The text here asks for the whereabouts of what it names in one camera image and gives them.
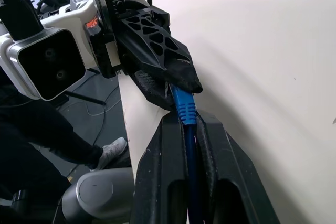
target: camera lens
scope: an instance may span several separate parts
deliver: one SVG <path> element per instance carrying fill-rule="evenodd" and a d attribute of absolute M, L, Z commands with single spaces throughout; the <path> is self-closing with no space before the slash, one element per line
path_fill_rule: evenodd
<path fill-rule="evenodd" d="M 57 55 L 53 48 L 48 48 L 44 53 L 44 57 L 49 63 L 54 63 L 56 61 Z"/>
<path fill-rule="evenodd" d="M 56 74 L 56 78 L 59 81 L 64 81 L 67 79 L 67 73 L 64 70 L 59 70 Z"/>

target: black pants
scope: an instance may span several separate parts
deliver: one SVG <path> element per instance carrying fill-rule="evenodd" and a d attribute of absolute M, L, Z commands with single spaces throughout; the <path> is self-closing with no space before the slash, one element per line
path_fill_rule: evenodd
<path fill-rule="evenodd" d="M 11 193 L 28 189 L 35 201 L 58 200 L 68 179 L 29 142 L 50 148 L 59 157 L 95 168 L 102 148 L 91 146 L 48 102 L 32 101 L 14 86 L 0 87 L 0 184 Z"/>

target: blue cable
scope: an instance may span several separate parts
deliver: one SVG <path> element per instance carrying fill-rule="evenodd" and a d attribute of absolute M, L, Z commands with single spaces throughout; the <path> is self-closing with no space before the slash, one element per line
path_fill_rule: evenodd
<path fill-rule="evenodd" d="M 179 118 L 183 124 L 188 168 L 188 215 L 190 224 L 203 224 L 200 183 L 197 171 L 196 106 L 193 94 L 171 85 Z"/>

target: sneaker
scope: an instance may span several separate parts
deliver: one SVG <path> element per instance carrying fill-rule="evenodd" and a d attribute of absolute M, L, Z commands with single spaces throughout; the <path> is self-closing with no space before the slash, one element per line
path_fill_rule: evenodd
<path fill-rule="evenodd" d="M 97 168 L 90 171 L 95 172 L 104 169 L 112 160 L 120 156 L 126 150 L 126 147 L 127 141 L 123 137 L 118 138 L 112 144 L 103 146 L 103 154 L 99 158 Z"/>

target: white cable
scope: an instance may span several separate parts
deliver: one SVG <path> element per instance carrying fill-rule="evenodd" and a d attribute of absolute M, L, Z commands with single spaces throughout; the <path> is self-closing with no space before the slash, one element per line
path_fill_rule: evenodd
<path fill-rule="evenodd" d="M 76 104 L 78 104 L 78 103 L 84 103 L 84 104 L 85 104 L 85 107 L 86 107 L 86 112 L 88 113 L 88 115 L 90 115 L 90 116 L 99 116 L 99 115 L 103 115 L 104 113 L 106 113 L 106 112 L 112 110 L 112 109 L 114 108 L 114 106 L 116 106 L 120 101 L 121 101 L 121 99 L 119 99 L 113 106 L 111 106 L 111 107 L 109 107 L 107 110 L 105 110 L 105 112 L 103 111 L 103 112 L 98 113 L 98 114 L 91 114 L 91 113 L 89 112 L 88 105 L 87 105 L 85 102 L 75 102 L 75 103 L 72 103 L 72 104 L 66 106 L 65 108 L 63 108 L 60 112 L 66 110 L 67 108 L 69 108 L 69 107 L 71 107 L 71 106 L 73 106 L 73 105 L 76 105 Z"/>
<path fill-rule="evenodd" d="M 17 107 L 21 107 L 21 106 L 23 106 L 23 105 L 26 105 L 26 104 L 29 104 L 29 103 L 31 103 L 31 102 L 33 102 L 34 100 L 29 100 L 28 102 L 25 102 L 25 103 L 22 103 L 22 104 L 18 104 L 18 105 L 9 105 L 9 106 L 6 106 L 6 105 L 4 105 L 4 106 L 0 106 L 0 109 L 10 109 L 10 108 L 17 108 Z"/>

